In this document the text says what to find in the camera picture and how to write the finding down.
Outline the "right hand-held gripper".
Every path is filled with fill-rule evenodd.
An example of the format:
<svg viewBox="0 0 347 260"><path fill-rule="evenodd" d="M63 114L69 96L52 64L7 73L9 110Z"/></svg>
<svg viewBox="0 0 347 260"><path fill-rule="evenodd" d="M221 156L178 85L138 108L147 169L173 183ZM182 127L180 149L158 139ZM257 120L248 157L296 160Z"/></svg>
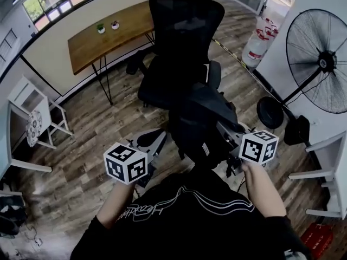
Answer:
<svg viewBox="0 0 347 260"><path fill-rule="evenodd" d="M221 133L228 148L226 160L226 176L237 175L241 172L243 161L264 165L274 159L279 138L266 130L250 128L240 123L243 132L234 132L225 123L218 122L217 129Z"/></svg>

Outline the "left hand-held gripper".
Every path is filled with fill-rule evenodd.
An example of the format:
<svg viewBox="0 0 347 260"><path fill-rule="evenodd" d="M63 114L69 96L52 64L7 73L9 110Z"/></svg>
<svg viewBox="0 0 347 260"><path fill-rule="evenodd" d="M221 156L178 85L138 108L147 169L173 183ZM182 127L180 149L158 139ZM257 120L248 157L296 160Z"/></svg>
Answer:
<svg viewBox="0 0 347 260"><path fill-rule="evenodd" d="M125 185L146 187L156 170L152 154L160 153L166 138L166 131L159 128L141 132L138 149L116 142L103 154L107 175Z"/></svg>

